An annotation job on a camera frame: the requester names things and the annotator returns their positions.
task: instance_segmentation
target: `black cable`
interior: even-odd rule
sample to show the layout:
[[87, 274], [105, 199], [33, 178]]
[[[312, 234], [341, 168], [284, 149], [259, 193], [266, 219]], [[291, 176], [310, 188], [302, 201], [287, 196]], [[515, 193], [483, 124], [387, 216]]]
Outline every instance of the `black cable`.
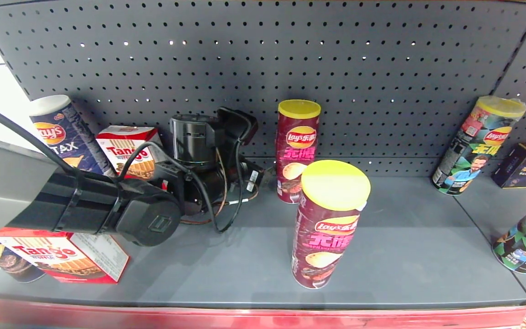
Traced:
[[[194, 171], [184, 167], [183, 164], [181, 164], [181, 163], [177, 162], [176, 160], [174, 160], [173, 158], [171, 158], [171, 156], [169, 156], [163, 150], [163, 148], [161, 148], [161, 146], [159, 146], [159, 144], [157, 144], [155, 142], [143, 142], [142, 144], [140, 144], [133, 151], [133, 153], [129, 156], [129, 158], [127, 159], [127, 162], [125, 162], [125, 165], [123, 165], [123, 170], [119, 174], [119, 177], [117, 177], [115, 180], [117, 182], [123, 181], [123, 179], [125, 178], [125, 175], [127, 174], [127, 171], [129, 170], [129, 167], [133, 163], [133, 160], [135, 159], [135, 157], [138, 156], [138, 154], [140, 154], [140, 152], [142, 150], [144, 150], [144, 148], [147, 148], [149, 146], [154, 146], [155, 148], [157, 148], [159, 150], [159, 152], [161, 152], [163, 154], [163, 156], [165, 156], [165, 158], [169, 162], [171, 162], [174, 166], [178, 167], [178, 169], [180, 169], [184, 173], [190, 175], [192, 177], [192, 179], [194, 179], [196, 181], [196, 183], [198, 184], [198, 189], [200, 190], [200, 192], [202, 193], [202, 195], [206, 199], [206, 206], [208, 208], [208, 213], [210, 214], [211, 221], [213, 221], [213, 223], [215, 223], [215, 211], [212, 209], [212, 205], [211, 205], [211, 202], [210, 202], [210, 197], [208, 196], [208, 192], [206, 191], [206, 187], [205, 187], [204, 182], [202, 181], [202, 179], [200, 179], [200, 177], [198, 177], [198, 175], [196, 175], [196, 173]], [[218, 227], [216, 226], [216, 223], [215, 223], [215, 229], [217, 230], [217, 232], [222, 233], [221, 231], [218, 230]]]
[[14, 121], [11, 121], [10, 119], [6, 118], [4, 115], [0, 113], [0, 123], [9, 129], [11, 129], [14, 133], [17, 133], [17, 135], [23, 137], [23, 139], [30, 142], [33, 146], [38, 148], [40, 152], [42, 152], [45, 156], [48, 157], [48, 159], [55, 162], [57, 165], [59, 165], [64, 171], [67, 173], [74, 173], [74, 168], [70, 166], [68, 163], [64, 162], [64, 160], [56, 154], [53, 150], [48, 148], [44, 143], [42, 143], [41, 140], [37, 139], [34, 135], [29, 133], [27, 130], [23, 129], [20, 125], [15, 123]]
[[237, 164], [237, 175], [238, 175], [238, 203], [237, 203], [237, 207], [235, 208], [234, 214], [230, 218], [230, 221], [228, 221], [227, 225], [225, 227], [223, 227], [223, 229], [219, 230], [218, 227], [217, 227], [217, 224], [215, 223], [215, 229], [216, 229], [216, 231], [218, 233], [224, 233], [226, 230], [228, 230], [230, 225], [232, 225], [232, 223], [234, 223], [234, 219], [237, 217], [238, 211], [241, 209], [241, 206], [242, 206], [242, 166], [241, 166], [241, 161], [239, 159], [239, 149], [240, 149], [241, 144], [242, 144], [242, 139], [245, 138], [246, 134], [250, 133], [251, 129], [252, 129], [251, 121], [247, 117], [245, 117], [244, 115], [242, 115], [242, 114], [240, 114], [238, 112], [232, 111], [232, 110], [230, 110], [230, 109], [228, 109], [228, 108], [226, 108], [224, 106], [221, 106], [221, 107], [219, 107], [217, 109], [217, 111], [221, 111], [221, 110], [229, 112], [230, 114], [236, 115], [239, 118], [243, 119], [247, 123], [247, 130], [237, 139], [237, 148], [235, 149], [235, 154], [234, 154], [234, 159], [235, 159], [235, 162]]

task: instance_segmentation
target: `lay's logo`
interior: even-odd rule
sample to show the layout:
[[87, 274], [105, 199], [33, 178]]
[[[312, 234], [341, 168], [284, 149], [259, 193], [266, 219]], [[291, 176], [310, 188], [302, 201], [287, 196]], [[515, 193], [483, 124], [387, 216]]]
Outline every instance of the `lay's logo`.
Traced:
[[513, 130], [512, 127], [500, 127], [492, 130], [484, 136], [484, 143], [490, 146], [499, 146], [509, 137], [511, 130]]
[[358, 215], [328, 218], [316, 223], [314, 229], [330, 235], [351, 235], [357, 228]]
[[40, 137], [49, 145], [61, 143], [66, 138], [66, 131], [60, 125], [48, 122], [36, 122], [34, 127], [38, 130]]
[[316, 130], [309, 126], [298, 126], [288, 131], [286, 142], [297, 149], [309, 148], [316, 141]]

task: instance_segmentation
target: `red lay's chip can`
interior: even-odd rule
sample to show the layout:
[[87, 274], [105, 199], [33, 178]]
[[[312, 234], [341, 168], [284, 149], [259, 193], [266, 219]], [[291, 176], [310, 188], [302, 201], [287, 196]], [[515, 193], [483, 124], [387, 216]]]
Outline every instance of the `red lay's chip can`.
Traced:
[[321, 108], [306, 100], [279, 103], [275, 139], [277, 194], [286, 203], [299, 202], [301, 173], [314, 161]]
[[352, 241], [371, 183], [352, 164], [311, 163], [301, 174], [292, 273], [309, 289], [325, 286]]
[[70, 98], [53, 95], [30, 103], [30, 119], [40, 139], [72, 167], [115, 176], [105, 156]]

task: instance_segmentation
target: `stax text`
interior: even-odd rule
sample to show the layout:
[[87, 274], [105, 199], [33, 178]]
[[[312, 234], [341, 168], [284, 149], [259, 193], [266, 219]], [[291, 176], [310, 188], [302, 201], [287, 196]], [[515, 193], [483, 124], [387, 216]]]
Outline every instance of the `stax text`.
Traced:
[[61, 144], [59, 146], [48, 146], [48, 147], [51, 148], [52, 150], [54, 150], [54, 152], [56, 152], [56, 154], [63, 154], [64, 152], [69, 152], [71, 150], [78, 150], [79, 149], [79, 147], [76, 146], [74, 144], [74, 142]]
[[[135, 152], [135, 149], [118, 149], [114, 146], [109, 146], [107, 150], [110, 150], [115, 156], [126, 156], [128, 158], [133, 152]], [[135, 157], [136, 160], [141, 160], [142, 158], [147, 158], [149, 153], [146, 151], [146, 149], [139, 152], [139, 154]]]
[[12, 246], [15, 250], [25, 252], [28, 255], [54, 255], [59, 260], [67, 260], [69, 256], [76, 256], [77, 252], [67, 248], [54, 248], [48, 246], [48, 248], [26, 248], [24, 246]]

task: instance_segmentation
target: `white lid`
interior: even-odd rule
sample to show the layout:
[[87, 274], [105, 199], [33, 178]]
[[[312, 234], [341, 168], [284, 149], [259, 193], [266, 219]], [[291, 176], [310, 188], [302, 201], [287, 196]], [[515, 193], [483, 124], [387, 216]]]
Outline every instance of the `white lid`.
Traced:
[[30, 102], [29, 113], [31, 117], [37, 115], [45, 115], [61, 110], [63, 107], [70, 104], [70, 98], [66, 95], [52, 95]]

